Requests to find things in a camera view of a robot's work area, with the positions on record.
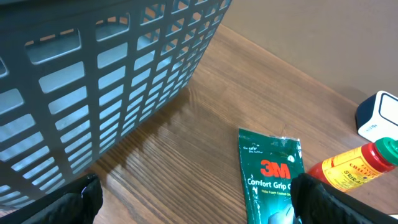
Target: red bottle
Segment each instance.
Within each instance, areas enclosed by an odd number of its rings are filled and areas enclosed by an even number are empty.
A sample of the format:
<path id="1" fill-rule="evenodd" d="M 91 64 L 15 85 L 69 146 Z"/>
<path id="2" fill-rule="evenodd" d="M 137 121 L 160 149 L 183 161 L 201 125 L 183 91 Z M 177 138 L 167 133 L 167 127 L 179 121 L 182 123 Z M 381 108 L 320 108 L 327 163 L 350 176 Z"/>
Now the red bottle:
<path id="1" fill-rule="evenodd" d="M 398 141 L 382 138 L 313 166 L 308 174 L 343 192 L 398 166 Z"/>

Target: wooden surface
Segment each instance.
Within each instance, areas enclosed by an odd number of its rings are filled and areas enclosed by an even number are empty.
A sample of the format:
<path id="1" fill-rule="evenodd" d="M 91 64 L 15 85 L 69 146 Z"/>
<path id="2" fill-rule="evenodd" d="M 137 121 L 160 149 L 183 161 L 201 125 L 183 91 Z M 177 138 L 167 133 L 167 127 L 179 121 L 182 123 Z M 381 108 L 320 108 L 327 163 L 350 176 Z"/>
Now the wooden surface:
<path id="1" fill-rule="evenodd" d="M 308 169 L 367 143 L 356 107 L 220 26 L 187 87 L 87 170 L 103 186 L 95 223 L 245 223 L 238 127 L 300 138 Z M 350 194 L 397 213 L 396 186 L 397 170 Z"/>

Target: beige wall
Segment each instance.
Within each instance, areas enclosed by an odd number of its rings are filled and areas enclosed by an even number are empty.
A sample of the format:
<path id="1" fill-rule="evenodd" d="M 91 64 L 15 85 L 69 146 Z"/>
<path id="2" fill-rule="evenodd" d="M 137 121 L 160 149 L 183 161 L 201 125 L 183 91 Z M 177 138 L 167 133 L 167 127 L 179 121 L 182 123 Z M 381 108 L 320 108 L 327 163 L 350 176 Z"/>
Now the beige wall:
<path id="1" fill-rule="evenodd" d="M 398 96 L 396 0 L 233 0 L 223 24 L 357 103 Z"/>

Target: laundry basket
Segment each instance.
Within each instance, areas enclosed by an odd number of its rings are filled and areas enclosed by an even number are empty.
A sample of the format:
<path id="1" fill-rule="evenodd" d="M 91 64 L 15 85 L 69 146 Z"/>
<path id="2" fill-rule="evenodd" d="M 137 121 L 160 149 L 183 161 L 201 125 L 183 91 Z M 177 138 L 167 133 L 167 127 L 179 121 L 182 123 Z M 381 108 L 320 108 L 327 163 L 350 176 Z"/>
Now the laundry basket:
<path id="1" fill-rule="evenodd" d="M 0 13 L 0 204 L 73 180 L 189 81 L 230 0 L 25 1 Z"/>

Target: yellow label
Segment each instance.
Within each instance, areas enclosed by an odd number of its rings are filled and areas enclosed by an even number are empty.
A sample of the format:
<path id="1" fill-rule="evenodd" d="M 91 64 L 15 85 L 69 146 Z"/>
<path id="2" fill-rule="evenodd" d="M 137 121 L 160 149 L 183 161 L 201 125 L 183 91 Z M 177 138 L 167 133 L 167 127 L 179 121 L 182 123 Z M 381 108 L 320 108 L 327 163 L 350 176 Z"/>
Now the yellow label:
<path id="1" fill-rule="evenodd" d="M 322 170 L 329 183 L 342 192 L 359 187 L 382 174 L 368 164 L 361 147 L 323 161 Z"/>

